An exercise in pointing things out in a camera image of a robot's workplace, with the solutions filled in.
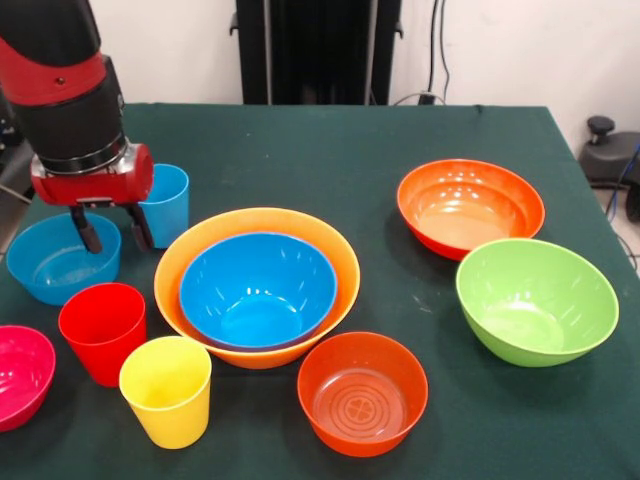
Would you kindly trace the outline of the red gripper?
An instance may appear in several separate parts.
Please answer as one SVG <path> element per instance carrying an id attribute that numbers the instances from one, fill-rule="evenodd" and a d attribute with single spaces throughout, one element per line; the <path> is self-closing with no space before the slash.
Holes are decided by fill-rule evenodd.
<path id="1" fill-rule="evenodd" d="M 56 206 L 71 206 L 70 216 L 85 249 L 92 254 L 102 252 L 102 243 L 87 220 L 81 204 L 107 202 L 125 205 L 132 220 L 131 229 L 142 251 L 154 247 L 154 241 L 143 209 L 153 184 L 153 160 L 144 144 L 128 144 L 124 155 L 111 165 L 82 174 L 58 175 L 48 172 L 37 156 L 31 162 L 33 187 L 40 198 Z"/>

